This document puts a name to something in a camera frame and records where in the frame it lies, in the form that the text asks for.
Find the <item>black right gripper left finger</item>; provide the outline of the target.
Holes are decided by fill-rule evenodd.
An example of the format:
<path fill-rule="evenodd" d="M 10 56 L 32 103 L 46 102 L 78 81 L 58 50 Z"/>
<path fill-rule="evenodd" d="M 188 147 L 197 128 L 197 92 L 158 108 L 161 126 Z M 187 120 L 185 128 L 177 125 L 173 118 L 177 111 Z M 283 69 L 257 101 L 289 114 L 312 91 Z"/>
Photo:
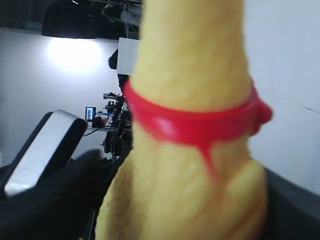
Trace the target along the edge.
<path fill-rule="evenodd" d="M 37 186 L 0 201 L 2 240 L 86 240 L 118 165 L 90 150 Z"/>

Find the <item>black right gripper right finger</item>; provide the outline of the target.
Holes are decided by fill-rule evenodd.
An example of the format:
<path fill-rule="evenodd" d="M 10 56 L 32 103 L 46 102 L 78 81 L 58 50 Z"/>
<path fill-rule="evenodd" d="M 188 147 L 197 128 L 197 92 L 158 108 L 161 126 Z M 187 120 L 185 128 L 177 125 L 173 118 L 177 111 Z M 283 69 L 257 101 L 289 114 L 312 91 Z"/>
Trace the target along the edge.
<path fill-rule="evenodd" d="M 265 169 L 268 207 L 265 240 L 318 240 L 320 196 Z"/>

